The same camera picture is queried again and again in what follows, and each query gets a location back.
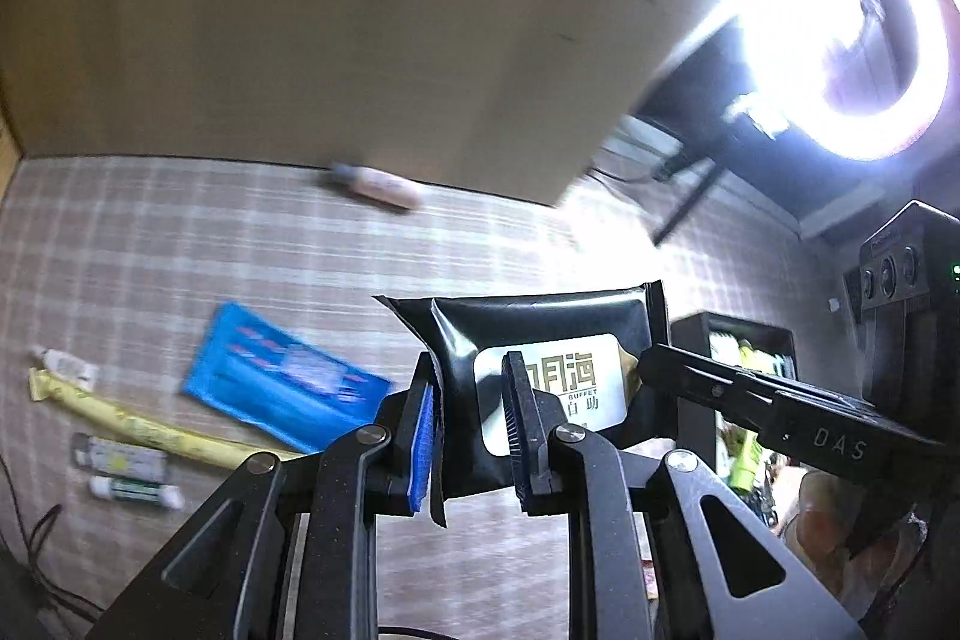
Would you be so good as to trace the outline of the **black wet wipes pack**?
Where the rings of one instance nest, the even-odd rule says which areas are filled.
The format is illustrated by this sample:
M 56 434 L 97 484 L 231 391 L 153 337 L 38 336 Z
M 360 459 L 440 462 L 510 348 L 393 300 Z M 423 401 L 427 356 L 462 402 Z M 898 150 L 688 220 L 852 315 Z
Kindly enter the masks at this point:
M 449 498 L 511 486 L 501 365 L 521 354 L 530 386 L 566 419 L 620 448 L 677 435 L 677 403 L 644 388 L 638 359 L 669 338 L 659 281 L 612 291 L 377 299 L 423 344 L 438 392 L 431 518 Z

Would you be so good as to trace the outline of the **lime green tube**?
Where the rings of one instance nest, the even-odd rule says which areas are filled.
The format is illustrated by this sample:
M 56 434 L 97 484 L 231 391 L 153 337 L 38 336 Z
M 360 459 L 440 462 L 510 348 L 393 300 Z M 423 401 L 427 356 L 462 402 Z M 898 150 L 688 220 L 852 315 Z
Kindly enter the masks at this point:
M 731 347 L 727 349 L 727 360 L 732 364 L 732 357 L 737 358 L 737 364 L 742 369 L 758 370 L 763 367 L 761 354 L 750 342 L 731 336 L 727 340 Z M 743 429 L 740 425 L 727 422 L 724 429 L 724 443 L 727 455 L 731 458 L 731 471 L 727 476 L 727 484 L 737 494 L 750 494 L 754 489 L 755 474 L 760 466 L 763 447 L 757 442 L 754 431 Z

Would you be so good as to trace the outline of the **black storage tray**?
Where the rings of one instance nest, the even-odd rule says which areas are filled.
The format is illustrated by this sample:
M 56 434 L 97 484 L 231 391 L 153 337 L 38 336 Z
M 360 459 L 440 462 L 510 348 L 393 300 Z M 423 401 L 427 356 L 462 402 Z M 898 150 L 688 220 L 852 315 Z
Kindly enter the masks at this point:
M 698 312 L 670 323 L 670 341 L 685 353 L 703 357 L 709 372 L 726 383 L 745 374 L 797 377 L 793 333 L 781 326 Z M 715 408 L 677 401 L 675 443 L 696 453 L 721 479 L 731 474 L 732 461 L 743 443 L 742 434 L 727 432 L 731 425 L 732 420 Z

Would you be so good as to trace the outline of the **blue flat packet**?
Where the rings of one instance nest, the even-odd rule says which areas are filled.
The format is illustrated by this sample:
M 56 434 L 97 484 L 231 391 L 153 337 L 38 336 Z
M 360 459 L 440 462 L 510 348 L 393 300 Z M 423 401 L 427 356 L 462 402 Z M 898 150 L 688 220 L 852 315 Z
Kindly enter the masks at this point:
M 371 424 L 392 383 L 226 302 L 182 391 L 298 452 L 319 453 Z

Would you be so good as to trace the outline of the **small pink bottle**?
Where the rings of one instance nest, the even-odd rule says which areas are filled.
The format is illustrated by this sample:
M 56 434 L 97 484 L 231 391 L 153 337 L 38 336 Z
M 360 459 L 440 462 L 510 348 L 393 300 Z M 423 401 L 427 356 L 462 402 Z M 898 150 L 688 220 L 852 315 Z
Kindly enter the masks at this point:
M 384 170 L 333 163 L 327 177 L 331 184 L 389 208 L 412 211 L 420 208 L 423 202 L 420 188 L 415 182 Z

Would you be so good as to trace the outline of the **small white green tube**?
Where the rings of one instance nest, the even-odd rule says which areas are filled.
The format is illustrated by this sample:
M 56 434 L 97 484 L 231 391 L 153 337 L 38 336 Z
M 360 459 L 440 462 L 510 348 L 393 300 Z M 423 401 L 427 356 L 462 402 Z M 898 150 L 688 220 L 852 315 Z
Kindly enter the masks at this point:
M 184 496 L 178 486 L 139 481 L 132 477 L 91 476 L 88 489 L 94 497 L 110 502 L 148 503 L 163 510 L 182 510 Z

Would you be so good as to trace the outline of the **black light stand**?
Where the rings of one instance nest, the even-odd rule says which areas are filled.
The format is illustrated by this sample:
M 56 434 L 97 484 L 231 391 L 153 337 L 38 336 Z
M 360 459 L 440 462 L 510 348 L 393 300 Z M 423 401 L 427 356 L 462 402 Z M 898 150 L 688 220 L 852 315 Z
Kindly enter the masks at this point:
M 661 245 L 674 234 L 675 230 L 679 229 L 683 221 L 690 216 L 693 209 L 697 208 L 697 206 L 703 202 L 709 190 L 719 182 L 719 179 L 722 175 L 726 174 L 726 172 L 727 167 L 723 163 L 711 164 L 711 167 L 706 170 L 706 174 L 701 177 L 700 181 L 695 185 L 695 188 L 686 193 L 686 197 L 683 198 L 683 202 L 674 209 L 674 213 L 670 214 L 669 218 L 665 220 L 665 223 L 661 227 L 654 230 L 651 239 L 654 247 L 661 247 Z

